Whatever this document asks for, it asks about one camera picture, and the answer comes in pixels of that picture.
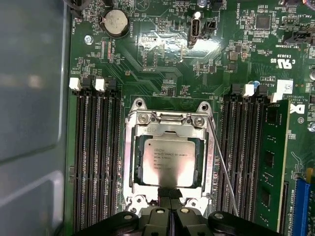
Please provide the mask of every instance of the mounting screw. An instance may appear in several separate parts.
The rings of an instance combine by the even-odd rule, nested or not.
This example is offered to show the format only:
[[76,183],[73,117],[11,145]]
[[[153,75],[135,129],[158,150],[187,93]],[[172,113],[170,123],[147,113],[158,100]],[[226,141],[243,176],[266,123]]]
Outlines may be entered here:
[[125,220],[130,220],[131,218],[132,218],[131,215],[125,215],[125,216],[124,216],[124,219],[125,219]]
[[205,124],[205,120],[202,117],[196,117],[194,123],[196,126],[203,126]]
[[141,124],[145,124],[149,121],[149,116],[145,113],[142,113],[138,116],[138,121],[141,123]]
[[315,132],[315,122],[309,123],[308,129],[309,129],[311,132]]
[[181,213],[187,214],[189,212],[189,210],[187,208],[182,208],[181,209]]
[[87,45],[91,45],[93,43],[93,38],[92,36],[90,35],[85,35],[84,37],[84,42],[87,44]]
[[217,214],[215,214],[215,218],[223,219],[223,215],[221,213],[217,213]]

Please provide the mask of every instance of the pcie slot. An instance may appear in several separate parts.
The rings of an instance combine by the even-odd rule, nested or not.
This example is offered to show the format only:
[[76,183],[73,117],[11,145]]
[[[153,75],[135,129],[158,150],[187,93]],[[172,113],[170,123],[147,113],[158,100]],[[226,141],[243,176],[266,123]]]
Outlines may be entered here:
[[283,193],[282,193],[282,205],[281,205],[281,218],[280,218],[280,230],[279,233],[282,235],[285,234],[285,221],[287,217],[286,208],[287,208],[287,198],[289,190],[289,182],[283,183]]
[[305,236],[307,234],[310,187],[311,184],[306,183],[303,179],[296,181],[293,217],[294,236]]

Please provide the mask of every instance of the metal frame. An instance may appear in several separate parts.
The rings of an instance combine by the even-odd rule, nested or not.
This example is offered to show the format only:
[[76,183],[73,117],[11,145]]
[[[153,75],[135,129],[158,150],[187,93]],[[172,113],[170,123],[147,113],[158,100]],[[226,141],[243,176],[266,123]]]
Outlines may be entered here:
[[[196,112],[187,113],[149,110],[142,98],[134,100],[126,118],[123,194],[128,205],[127,210],[135,208],[139,213],[142,207],[146,207],[152,200],[156,201],[158,196],[158,186],[144,186],[134,182],[135,138],[141,135],[161,136],[165,131],[172,130],[180,138],[199,138],[207,147],[203,153],[206,158],[203,163],[201,186],[179,187],[183,195],[181,199],[183,204],[196,207],[202,213],[205,212],[211,195],[215,148],[210,122],[215,125],[211,106],[205,101],[200,103]],[[143,196],[146,202],[139,200]]]

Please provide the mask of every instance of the white slot latch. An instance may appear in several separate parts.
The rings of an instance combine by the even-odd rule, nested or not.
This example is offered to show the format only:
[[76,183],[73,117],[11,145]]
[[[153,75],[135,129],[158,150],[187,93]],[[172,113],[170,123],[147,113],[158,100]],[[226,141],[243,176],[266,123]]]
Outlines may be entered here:
[[282,100],[283,95],[284,94],[282,92],[273,92],[272,95],[270,96],[270,102],[275,103]]
[[95,89],[100,92],[105,92],[106,86],[105,86],[105,80],[103,78],[97,78],[95,80]]
[[82,88],[80,84],[80,79],[71,77],[69,82],[69,88],[75,91],[80,91]]
[[245,85],[242,91],[242,97],[250,97],[253,96],[255,93],[254,84],[252,85]]

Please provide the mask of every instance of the capacitor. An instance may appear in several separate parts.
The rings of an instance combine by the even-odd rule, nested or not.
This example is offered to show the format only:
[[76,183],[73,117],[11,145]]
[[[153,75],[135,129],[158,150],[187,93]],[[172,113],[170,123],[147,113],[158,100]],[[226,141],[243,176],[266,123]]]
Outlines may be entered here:
[[311,79],[311,80],[315,80],[315,69],[312,69],[312,70],[310,71],[310,79]]
[[197,5],[199,7],[206,7],[207,6],[207,0],[198,0]]

